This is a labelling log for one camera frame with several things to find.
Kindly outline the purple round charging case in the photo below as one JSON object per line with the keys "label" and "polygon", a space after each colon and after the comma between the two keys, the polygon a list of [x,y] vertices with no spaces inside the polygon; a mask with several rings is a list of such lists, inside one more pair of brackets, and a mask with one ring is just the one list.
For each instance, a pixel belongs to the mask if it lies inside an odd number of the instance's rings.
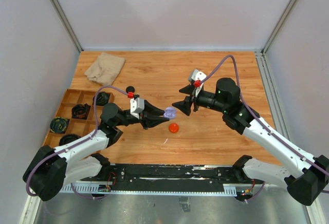
{"label": "purple round charging case", "polygon": [[168,118],[168,119],[175,119],[176,118],[176,109],[173,108],[173,107],[167,107],[165,110],[164,110],[164,114],[163,114],[163,117],[165,118]]}

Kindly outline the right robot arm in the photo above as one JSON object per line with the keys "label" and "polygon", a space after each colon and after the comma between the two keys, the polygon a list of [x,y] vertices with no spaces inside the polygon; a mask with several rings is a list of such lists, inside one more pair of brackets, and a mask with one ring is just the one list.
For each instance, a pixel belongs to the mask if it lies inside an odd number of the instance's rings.
{"label": "right robot arm", "polygon": [[184,100],[172,105],[185,115],[199,107],[219,111],[225,124],[270,152],[281,166],[242,156],[234,164],[233,177],[239,183],[259,179],[287,189],[297,202],[311,206],[328,185],[328,158],[300,149],[271,127],[255,110],[241,101],[241,90],[231,78],[221,78],[214,93],[205,91],[201,80],[180,89]]}

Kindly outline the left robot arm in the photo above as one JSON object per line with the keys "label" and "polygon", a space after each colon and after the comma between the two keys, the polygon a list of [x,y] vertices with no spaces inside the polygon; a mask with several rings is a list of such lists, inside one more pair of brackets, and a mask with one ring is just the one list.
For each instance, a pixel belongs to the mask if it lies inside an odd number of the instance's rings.
{"label": "left robot arm", "polygon": [[109,162],[97,152],[119,140],[123,132],[118,127],[141,124],[143,129],[153,128],[169,121],[164,113],[142,98],[131,99],[127,110],[107,103],[100,115],[101,122],[86,136],[55,148],[48,145],[39,148],[23,174],[27,194],[48,201],[62,187],[78,180],[107,179]]}

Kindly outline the orange round charging case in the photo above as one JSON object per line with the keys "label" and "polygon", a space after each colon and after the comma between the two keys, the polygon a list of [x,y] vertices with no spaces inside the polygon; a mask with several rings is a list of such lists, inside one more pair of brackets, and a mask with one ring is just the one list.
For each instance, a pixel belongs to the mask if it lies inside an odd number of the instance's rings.
{"label": "orange round charging case", "polygon": [[169,124],[168,129],[171,133],[177,133],[179,131],[179,125],[177,123],[171,123]]}

